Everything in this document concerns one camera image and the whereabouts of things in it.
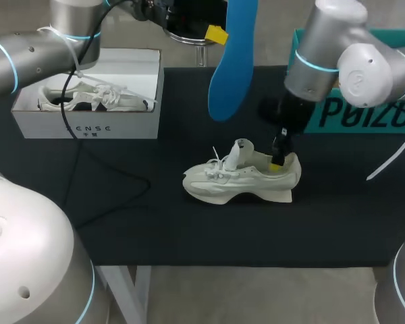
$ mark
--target shoe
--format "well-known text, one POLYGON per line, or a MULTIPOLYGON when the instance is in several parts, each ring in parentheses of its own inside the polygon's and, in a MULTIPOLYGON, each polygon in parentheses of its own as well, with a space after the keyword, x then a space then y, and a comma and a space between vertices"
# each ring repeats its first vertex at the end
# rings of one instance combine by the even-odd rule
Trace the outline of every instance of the shoe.
MULTIPOLYGON (((45 111, 61 110, 61 91, 42 86, 39 88, 38 108, 45 111)), ((104 84, 91 86, 84 82, 65 93, 66 111, 147 111, 148 104, 135 96, 122 94, 104 84)))
POLYGON ((269 171, 271 156, 254 150, 246 139, 237 140, 231 153, 191 167, 184 173, 184 189, 206 203, 224 205, 247 192, 277 203, 291 203, 291 189, 297 186, 302 168, 295 153, 290 153, 280 170, 269 171))

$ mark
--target table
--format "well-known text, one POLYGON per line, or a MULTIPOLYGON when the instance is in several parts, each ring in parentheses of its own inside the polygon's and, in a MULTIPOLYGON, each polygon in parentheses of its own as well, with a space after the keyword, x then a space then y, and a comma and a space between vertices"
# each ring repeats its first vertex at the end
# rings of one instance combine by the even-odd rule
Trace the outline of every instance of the table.
MULTIPOLYGON (((243 196, 212 206, 181 185, 189 167, 229 153, 237 138, 270 151, 272 126, 256 112, 279 96, 285 67, 257 67, 249 95, 228 122, 212 121, 207 91, 214 69, 166 69, 158 140, 93 140, 102 159, 151 179, 135 207, 78 230, 94 263, 374 267, 405 239, 405 153, 372 182, 366 177, 404 142, 396 134, 305 134, 296 139, 303 176, 290 205, 243 196)), ((24 140, 0 100, 0 171, 55 201, 78 227, 122 203, 142 184, 91 160, 71 140, 24 140)))

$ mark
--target black cable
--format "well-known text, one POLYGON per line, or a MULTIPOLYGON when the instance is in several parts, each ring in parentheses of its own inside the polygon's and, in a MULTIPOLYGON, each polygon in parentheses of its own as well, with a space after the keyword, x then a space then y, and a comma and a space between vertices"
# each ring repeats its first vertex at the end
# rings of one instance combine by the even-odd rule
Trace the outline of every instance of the black cable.
MULTIPOLYGON (((98 30, 101 29, 102 26, 102 22, 103 20, 107 17, 107 15, 109 14, 109 12, 116 6, 126 2, 126 1, 132 1, 132 0, 120 0, 116 3, 114 3, 113 5, 111 5, 107 11, 105 11, 103 13, 103 15, 101 16, 101 18, 99 19, 98 24, 94 27, 94 30, 90 36, 90 39, 88 40, 88 42, 86 43, 85 47, 83 48, 83 50, 81 51, 81 54, 78 57, 78 63, 81 63, 82 60, 84 59, 84 57, 86 56, 88 49, 90 48, 91 44, 93 43, 93 40, 95 39, 95 35, 97 34, 98 30)), ((142 177, 140 175, 136 175, 127 171, 124 171, 122 169, 119 169, 117 167, 114 167, 113 165, 109 164, 108 162, 102 160, 100 157, 98 157, 97 155, 95 155, 92 151, 90 151, 89 149, 87 149, 84 145, 82 145, 80 139, 75 135, 74 131, 71 129, 70 125, 69 125, 69 121, 66 117, 65 114, 65 107, 64 107, 64 103, 65 103, 65 94, 66 94, 66 90, 68 89, 70 80, 72 79, 72 76, 74 76, 76 72, 76 64, 74 64, 74 66, 72 67, 72 69, 70 70, 69 76, 67 77, 67 80, 64 84, 63 90, 61 91, 61 116, 63 117, 63 121, 66 125, 66 128, 68 130, 68 132, 71 134, 72 138, 76 141, 78 141, 78 148, 80 148, 81 151, 84 151, 93 161, 96 161, 99 165, 103 166, 105 169, 110 169, 114 172, 117 172, 119 174, 122 174, 123 176, 126 176, 128 178, 132 178, 134 180, 137 181, 141 181, 145 183, 145 188, 139 192, 138 194, 135 194, 134 196, 131 196, 127 201, 123 202, 122 204, 115 206, 101 214, 98 214, 92 218, 90 218, 88 221, 85 221, 84 223, 76 226, 76 229, 81 229, 95 221, 97 221, 98 219, 107 216, 111 213, 115 213, 117 211, 122 211, 122 210, 126 210, 126 209, 132 209, 132 208, 143 208, 142 206, 128 206, 128 204, 130 204, 132 201, 141 198, 142 196, 144 196, 150 189, 151 189, 151 181, 145 177, 142 177)), ((66 201, 68 200, 68 195, 69 195, 69 191, 67 192, 67 196, 66 196, 66 201)))

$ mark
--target table leg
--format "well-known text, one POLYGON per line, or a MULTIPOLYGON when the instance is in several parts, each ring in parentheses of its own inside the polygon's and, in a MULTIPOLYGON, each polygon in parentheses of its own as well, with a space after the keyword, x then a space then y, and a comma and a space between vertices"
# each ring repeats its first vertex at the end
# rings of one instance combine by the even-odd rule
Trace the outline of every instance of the table leg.
POLYGON ((150 267, 138 270, 134 285, 126 266, 101 266, 102 274, 107 280, 115 300, 127 324, 146 324, 146 301, 150 284, 150 267))

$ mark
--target shoe box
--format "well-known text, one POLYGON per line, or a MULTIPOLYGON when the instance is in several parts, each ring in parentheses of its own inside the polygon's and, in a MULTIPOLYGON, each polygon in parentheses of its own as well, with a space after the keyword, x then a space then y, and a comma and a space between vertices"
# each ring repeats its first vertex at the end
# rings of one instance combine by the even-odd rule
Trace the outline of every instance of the shoe box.
MULTIPOLYGON (((79 138, 157 138, 163 92, 161 51, 153 49, 101 49, 97 64, 82 71, 153 99, 148 111, 66 111, 66 117, 79 138)), ((72 138, 60 111, 41 111, 40 86, 61 89, 68 75, 59 74, 23 88, 12 107, 25 138, 72 138)), ((100 82, 73 76, 68 88, 79 82, 93 86, 100 82)))

